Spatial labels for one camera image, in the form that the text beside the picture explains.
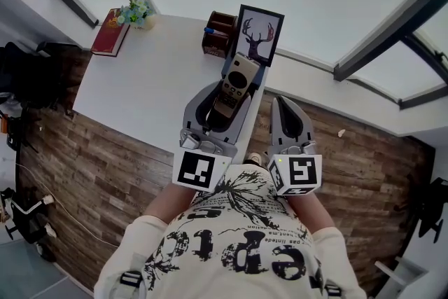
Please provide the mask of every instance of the black picture frame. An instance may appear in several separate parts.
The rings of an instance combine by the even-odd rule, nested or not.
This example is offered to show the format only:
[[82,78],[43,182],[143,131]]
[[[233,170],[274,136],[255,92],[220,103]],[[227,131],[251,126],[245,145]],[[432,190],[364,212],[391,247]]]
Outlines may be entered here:
[[233,46],[232,46],[232,53],[231,56],[234,57],[236,52],[237,52],[237,47],[238,47],[238,43],[239,43],[239,35],[241,32],[241,25],[244,19],[244,12],[245,11],[253,11],[256,13],[260,13],[260,14],[264,14],[264,15],[269,15],[275,18],[279,19],[279,22],[276,26],[276,31],[275,31],[275,35],[274,35],[274,39],[272,42],[272,47],[271,47],[271,51],[269,54],[269,57],[267,59],[265,58],[254,58],[255,61],[259,62],[261,66],[265,66],[265,67],[270,67],[271,63],[272,63],[272,59],[274,58],[274,53],[275,53],[275,49],[277,48],[277,43],[279,41],[279,37],[280,37],[280,31],[281,31],[281,27],[283,25],[283,20],[285,18],[285,15],[282,14],[278,14],[278,13],[274,13],[272,11],[267,11],[265,9],[260,9],[260,8],[254,8],[253,6],[248,6],[248,5],[244,5],[242,4],[241,7],[239,8],[239,14],[238,14],[238,24],[237,24],[237,35],[235,36],[235,40],[233,42]]

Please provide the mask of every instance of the deer antler picture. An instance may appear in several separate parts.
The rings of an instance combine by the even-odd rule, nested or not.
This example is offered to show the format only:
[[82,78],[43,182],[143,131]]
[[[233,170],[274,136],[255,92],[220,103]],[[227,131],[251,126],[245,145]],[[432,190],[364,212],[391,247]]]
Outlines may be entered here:
[[239,19],[239,34],[232,54],[242,53],[252,60],[270,66],[284,15],[241,5]]

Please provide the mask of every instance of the floor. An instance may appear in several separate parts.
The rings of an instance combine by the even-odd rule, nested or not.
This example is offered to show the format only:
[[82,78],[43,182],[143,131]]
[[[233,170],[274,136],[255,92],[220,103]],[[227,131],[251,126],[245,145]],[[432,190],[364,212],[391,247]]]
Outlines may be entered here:
[[[68,49],[64,61],[74,62],[71,79],[79,81],[90,61],[88,53]],[[70,108],[77,87],[62,100]],[[269,138],[270,103],[266,93],[253,130],[249,151],[265,151]],[[407,231],[398,225],[404,213],[394,204],[407,198],[412,174],[429,180],[433,151],[411,139],[400,139],[312,105],[302,104],[313,120],[323,155],[323,187],[318,194],[346,238],[349,259],[361,286],[371,293],[382,280],[374,262],[391,264]],[[19,187],[44,183],[77,221],[96,237],[118,244],[131,223],[171,180],[173,156],[96,123],[85,116],[33,111],[41,121],[29,126],[27,139],[39,151],[23,147]],[[339,138],[338,131],[345,129]],[[92,289],[114,248],[100,242],[75,222],[60,205],[51,206],[49,221],[58,238],[49,239],[57,262]]]

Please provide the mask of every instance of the white table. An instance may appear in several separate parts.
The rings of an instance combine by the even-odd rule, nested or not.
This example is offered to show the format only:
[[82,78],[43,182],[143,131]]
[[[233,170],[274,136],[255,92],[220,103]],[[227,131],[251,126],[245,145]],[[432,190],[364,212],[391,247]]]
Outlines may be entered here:
[[[92,56],[73,109],[174,152],[185,106],[202,88],[221,78],[224,59],[202,52],[206,24],[159,15],[149,32],[130,29],[117,57]],[[267,70],[241,129],[233,163],[244,159],[266,76]]]

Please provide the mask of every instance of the red book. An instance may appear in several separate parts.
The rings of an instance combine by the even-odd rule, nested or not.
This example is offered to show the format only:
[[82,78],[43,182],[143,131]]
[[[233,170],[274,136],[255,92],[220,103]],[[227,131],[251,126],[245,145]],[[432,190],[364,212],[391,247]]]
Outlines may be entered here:
[[114,10],[109,11],[90,49],[96,55],[117,56],[121,43],[129,30],[129,25],[118,25]]

